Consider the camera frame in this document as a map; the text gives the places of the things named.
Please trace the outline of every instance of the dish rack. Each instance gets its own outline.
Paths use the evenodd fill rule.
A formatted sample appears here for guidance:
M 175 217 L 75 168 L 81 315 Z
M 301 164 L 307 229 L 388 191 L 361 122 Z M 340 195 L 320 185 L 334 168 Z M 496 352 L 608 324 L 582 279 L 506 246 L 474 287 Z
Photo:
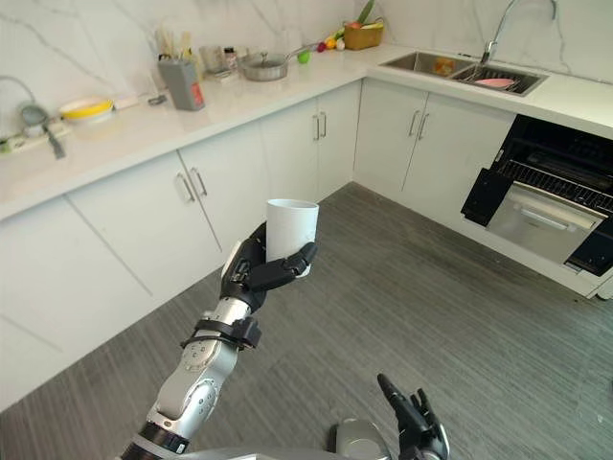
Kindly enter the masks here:
M 586 208 L 613 216 L 613 196 L 513 160 L 505 163 L 498 172 L 509 179 L 532 185 L 537 189 L 574 201 Z
M 532 91 L 536 87 L 536 83 L 540 83 L 540 81 L 543 80 L 541 77 L 536 75 L 519 74 L 511 72 L 507 69 L 499 69 L 496 67 L 481 65 L 469 67 L 468 69 L 465 69 L 453 78 L 453 80 L 455 81 L 461 81 L 463 83 L 473 84 L 475 86 L 483 86 L 476 81 L 489 79 L 513 80 L 513 84 L 504 88 L 496 88 L 491 86 L 489 86 L 488 88 L 496 91 L 519 95 L 527 94 L 529 89 Z

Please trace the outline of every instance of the cabinet handle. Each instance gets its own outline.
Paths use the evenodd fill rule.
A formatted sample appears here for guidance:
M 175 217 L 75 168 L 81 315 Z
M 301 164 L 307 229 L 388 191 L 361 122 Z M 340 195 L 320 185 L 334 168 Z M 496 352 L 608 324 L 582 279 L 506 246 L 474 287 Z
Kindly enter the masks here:
M 202 176 L 200 175 L 200 171 L 196 168 L 191 168 L 190 172 L 192 173 L 192 176 L 196 176 L 196 178 L 198 179 L 198 182 L 200 183 L 200 187 L 202 187 L 202 196 L 208 196 L 209 194 L 207 193 L 207 188 L 204 186 L 204 180 L 202 180 Z
M 328 134 L 328 116 L 326 112 L 319 112 L 319 116 L 324 117 L 324 132 L 321 137 L 326 137 L 326 134 Z
M 319 141 L 319 117 L 313 115 L 313 141 Z
M 425 127 L 425 121 L 428 119 L 429 116 L 430 114 L 426 113 L 425 115 L 423 115 L 423 118 L 421 119 L 420 132 L 418 133 L 418 141 L 423 139 L 423 127 Z
M 416 110 L 413 114 L 413 119 L 411 120 L 411 127 L 409 127 L 409 137 L 413 136 L 413 127 L 415 126 L 415 120 L 418 118 L 418 115 L 420 115 L 420 113 L 421 110 Z
M 181 172 L 179 172 L 176 175 L 176 178 L 180 179 L 181 182 L 183 182 L 183 186 L 188 191 L 188 202 L 195 201 L 195 198 L 193 197 L 192 189 L 190 188 L 190 184 L 188 183 L 188 179 L 185 178 L 185 175 L 183 175 Z

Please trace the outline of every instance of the kitchen counter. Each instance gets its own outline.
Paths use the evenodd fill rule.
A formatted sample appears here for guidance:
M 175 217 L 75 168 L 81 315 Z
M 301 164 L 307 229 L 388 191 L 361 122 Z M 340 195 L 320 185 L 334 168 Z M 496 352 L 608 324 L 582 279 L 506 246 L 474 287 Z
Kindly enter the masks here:
M 413 51 L 381 45 L 360 52 L 313 54 L 308 65 L 292 60 L 284 80 L 205 81 L 206 107 L 198 112 L 175 110 L 171 102 L 155 107 L 143 104 L 116 112 L 111 120 L 97 125 L 74 126 L 60 139 L 64 159 L 57 161 L 48 143 L 0 157 L 0 219 L 367 76 L 613 139 L 613 86 L 542 71 L 538 73 L 550 77 L 522 98 L 378 66 Z

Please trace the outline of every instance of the kitchen sink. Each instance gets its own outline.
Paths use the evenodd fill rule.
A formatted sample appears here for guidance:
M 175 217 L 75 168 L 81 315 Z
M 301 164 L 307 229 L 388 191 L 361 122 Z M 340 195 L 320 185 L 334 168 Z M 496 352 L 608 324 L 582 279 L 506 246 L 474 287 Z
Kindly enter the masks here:
M 461 70 L 474 65 L 474 62 L 455 57 L 430 55 L 428 53 L 415 52 L 383 64 L 400 70 L 410 70 L 438 77 L 450 77 Z
M 475 64 L 462 70 L 461 72 L 456 73 L 451 77 L 451 79 L 462 83 L 481 86 L 482 88 L 492 89 L 494 91 L 502 91 L 505 93 L 516 94 L 518 96 L 526 96 L 539 84 L 544 82 L 545 79 L 547 79 L 547 76 L 517 72 L 491 65 Z M 487 79 L 509 79 L 513 80 L 513 84 L 505 88 L 496 88 L 486 86 L 478 82 L 479 80 Z
M 546 75 L 519 72 L 496 67 L 493 65 L 481 65 L 474 60 L 433 55 L 429 53 L 415 52 L 382 64 L 386 67 L 394 67 L 410 72 L 419 72 L 446 80 L 472 84 L 481 88 L 499 91 L 516 96 L 526 96 L 539 84 L 547 79 Z M 509 79 L 513 83 L 508 87 L 497 88 L 479 83 L 479 80 Z

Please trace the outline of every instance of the metallic robot arm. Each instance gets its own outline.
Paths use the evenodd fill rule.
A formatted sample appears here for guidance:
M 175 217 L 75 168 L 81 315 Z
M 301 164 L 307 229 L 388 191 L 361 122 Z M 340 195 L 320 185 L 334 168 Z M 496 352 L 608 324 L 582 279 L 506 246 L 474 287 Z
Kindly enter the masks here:
M 251 316 L 270 289 L 292 282 L 310 265 L 317 248 L 267 263 L 266 227 L 261 225 L 230 256 L 214 310 L 204 312 L 185 340 L 176 370 L 162 385 L 147 422 L 132 438 L 123 460 L 157 460 L 185 451 L 213 412 L 221 385 L 237 363 L 238 351 L 255 348 L 261 336 Z

